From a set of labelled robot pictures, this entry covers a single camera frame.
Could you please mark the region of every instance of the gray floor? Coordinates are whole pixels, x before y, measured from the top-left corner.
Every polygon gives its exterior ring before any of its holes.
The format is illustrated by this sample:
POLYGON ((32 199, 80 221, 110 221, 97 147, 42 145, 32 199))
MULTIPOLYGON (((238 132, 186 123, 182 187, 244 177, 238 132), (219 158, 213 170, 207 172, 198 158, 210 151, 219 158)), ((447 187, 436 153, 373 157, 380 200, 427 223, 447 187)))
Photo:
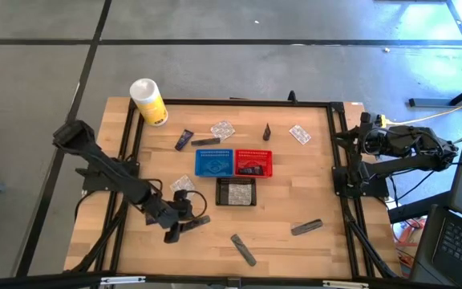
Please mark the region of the gray floor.
MULTIPOLYGON (((461 39, 444 3, 281 0, 114 1, 104 38, 461 39)), ((0 0, 0 37, 91 38, 102 0, 0 0)), ((364 102, 369 111, 409 120, 411 97, 462 92, 462 47, 99 47, 79 118, 99 127, 109 96, 154 79, 165 98, 364 102)), ((0 277, 11 275, 51 160, 51 134, 64 121, 87 47, 0 47, 0 277)), ((462 136, 462 111, 425 123, 439 136, 462 136)), ((79 199, 83 166, 67 157, 38 245, 32 274, 60 272, 79 199)), ((396 178, 399 192, 424 173, 396 178), (401 178, 407 182, 402 185, 401 178)), ((453 169, 435 173, 405 202, 450 187, 453 169)))

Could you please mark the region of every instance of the wooden tabletop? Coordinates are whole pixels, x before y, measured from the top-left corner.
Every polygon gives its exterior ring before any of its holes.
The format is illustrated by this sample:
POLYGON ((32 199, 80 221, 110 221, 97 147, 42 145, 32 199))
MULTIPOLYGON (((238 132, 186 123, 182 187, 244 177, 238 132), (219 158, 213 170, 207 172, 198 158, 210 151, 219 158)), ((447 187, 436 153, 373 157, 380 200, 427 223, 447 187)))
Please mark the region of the wooden tabletop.
MULTIPOLYGON (((116 157, 129 98, 107 101, 97 138, 99 146, 116 157)), ((345 103, 349 128, 359 123, 363 105, 345 103)), ((339 199, 334 195, 330 168, 333 154, 324 108, 271 108, 168 105, 168 122, 145 126, 140 145, 140 177, 159 178, 164 199, 172 199, 169 186, 188 175, 208 199, 211 222, 183 233, 180 241, 165 244, 159 226, 146 226, 144 216, 130 207, 126 221, 118 272, 162 275, 241 275, 253 277, 350 278, 349 258, 339 199), (184 129, 195 132, 192 140, 213 137, 210 128, 229 121, 236 132, 221 144, 204 149, 268 149, 273 152, 274 175, 257 180, 257 205, 215 206, 215 178, 194 175, 195 150, 187 144, 174 149, 184 129), (266 123, 272 135, 261 138, 266 123), (289 134, 301 125, 311 140, 300 144, 289 134), (299 236, 290 227, 321 218, 324 226, 299 236), (230 241, 238 234, 257 260, 250 267, 230 241)), ((131 141, 128 152, 131 152, 131 141)), ((65 269, 78 264, 101 233, 108 192, 97 192, 79 208, 65 269)), ((202 201, 194 196, 194 213, 202 201)), ((392 270, 400 273, 386 208, 373 198, 363 198, 369 239, 392 270)), ((109 268, 112 240, 104 268, 109 268)), ((360 272, 365 274, 361 246, 356 240, 360 272)))

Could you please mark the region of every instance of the red basket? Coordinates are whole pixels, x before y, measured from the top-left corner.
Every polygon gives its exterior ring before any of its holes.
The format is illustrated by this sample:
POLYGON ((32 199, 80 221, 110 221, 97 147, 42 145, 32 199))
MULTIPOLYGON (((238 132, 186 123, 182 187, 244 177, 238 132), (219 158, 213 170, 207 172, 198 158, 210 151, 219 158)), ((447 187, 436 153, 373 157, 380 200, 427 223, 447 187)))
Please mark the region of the red basket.
POLYGON ((234 157, 234 175, 237 177, 272 177, 272 152, 256 149, 237 149, 234 157), (238 170, 260 165, 263 176, 239 174, 238 170))

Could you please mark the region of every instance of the blue plastic basket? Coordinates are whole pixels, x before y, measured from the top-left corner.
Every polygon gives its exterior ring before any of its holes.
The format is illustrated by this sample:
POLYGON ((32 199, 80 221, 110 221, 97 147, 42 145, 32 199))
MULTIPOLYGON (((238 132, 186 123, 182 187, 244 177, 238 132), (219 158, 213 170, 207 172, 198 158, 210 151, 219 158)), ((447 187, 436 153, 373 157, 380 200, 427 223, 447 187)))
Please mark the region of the blue plastic basket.
POLYGON ((232 149, 198 149, 196 151, 196 176, 232 177, 232 149))

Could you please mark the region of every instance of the black stand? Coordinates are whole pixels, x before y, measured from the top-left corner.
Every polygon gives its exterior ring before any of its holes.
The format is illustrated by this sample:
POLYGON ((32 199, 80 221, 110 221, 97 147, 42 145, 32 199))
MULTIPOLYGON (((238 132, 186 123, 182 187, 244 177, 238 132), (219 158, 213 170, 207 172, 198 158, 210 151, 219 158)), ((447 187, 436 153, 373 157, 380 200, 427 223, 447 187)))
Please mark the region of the black stand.
POLYGON ((418 218, 429 213, 431 206, 437 204, 439 206, 448 206, 450 192, 439 193, 436 196, 427 197, 420 201, 412 202, 411 204, 400 206, 388 210, 391 224, 403 222, 410 218, 418 218))
POLYGON ((442 99, 409 99, 412 108, 450 108, 462 105, 462 92, 451 100, 442 99))

